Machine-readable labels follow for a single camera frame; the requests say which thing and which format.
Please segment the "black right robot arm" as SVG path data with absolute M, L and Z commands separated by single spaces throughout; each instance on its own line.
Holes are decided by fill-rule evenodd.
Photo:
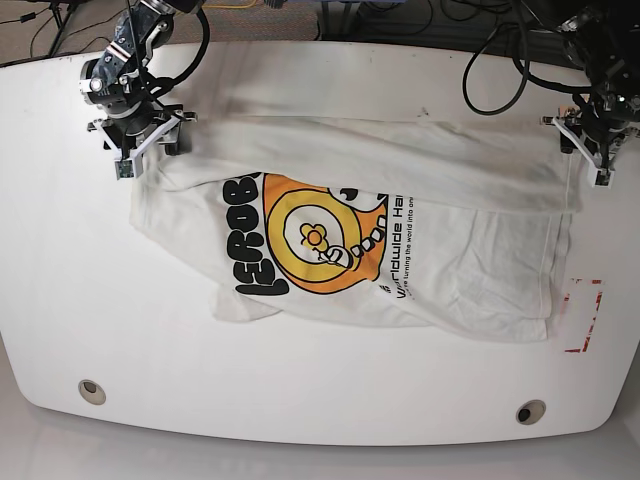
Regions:
M 161 145 L 169 156 L 183 152 L 182 125 L 197 114 L 161 98 L 186 81 L 199 67 L 210 42 L 210 25 L 202 1 L 127 1 L 114 37 L 101 56 L 83 65 L 79 87 L 85 101 L 106 114 L 87 125 L 102 136 L 103 148 L 115 154 L 118 175 L 132 178 L 141 171 L 142 156 Z M 174 17 L 196 15 L 202 38 L 195 57 L 175 77 L 156 77 L 149 64 L 157 48 L 171 38 Z

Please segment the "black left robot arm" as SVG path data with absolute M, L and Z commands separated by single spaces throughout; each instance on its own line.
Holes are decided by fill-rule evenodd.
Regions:
M 568 86 L 531 75 L 542 88 L 572 96 L 573 105 L 543 122 L 560 132 L 561 150 L 588 162 L 591 183 L 608 186 L 621 147 L 639 135 L 639 3 L 526 1 L 535 25 L 560 35 L 566 57 L 589 84 Z

